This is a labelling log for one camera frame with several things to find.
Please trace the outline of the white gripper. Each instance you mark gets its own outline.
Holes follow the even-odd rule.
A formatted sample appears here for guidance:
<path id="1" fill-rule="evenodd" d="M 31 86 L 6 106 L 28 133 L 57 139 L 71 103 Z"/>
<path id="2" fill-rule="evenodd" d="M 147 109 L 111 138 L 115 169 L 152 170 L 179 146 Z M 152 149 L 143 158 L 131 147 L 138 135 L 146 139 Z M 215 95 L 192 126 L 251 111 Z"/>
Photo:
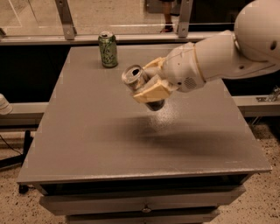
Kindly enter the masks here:
<path id="1" fill-rule="evenodd" d="M 199 68 L 194 43 L 174 48 L 166 58 L 154 59 L 143 70 L 152 78 L 133 94 L 133 99 L 139 103 L 161 101 L 176 90 L 187 93 L 203 88 L 206 83 Z"/>

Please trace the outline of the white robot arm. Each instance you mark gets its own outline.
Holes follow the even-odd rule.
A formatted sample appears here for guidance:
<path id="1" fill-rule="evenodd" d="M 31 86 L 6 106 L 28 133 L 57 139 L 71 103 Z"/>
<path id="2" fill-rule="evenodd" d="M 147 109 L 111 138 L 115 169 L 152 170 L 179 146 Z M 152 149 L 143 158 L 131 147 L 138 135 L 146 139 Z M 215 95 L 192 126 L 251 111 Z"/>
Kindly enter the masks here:
<path id="1" fill-rule="evenodd" d="M 234 29 L 174 48 L 143 70 L 150 78 L 133 98 L 140 103 L 190 92 L 216 79 L 246 79 L 280 66 L 280 0 L 255 0 L 237 16 Z"/>

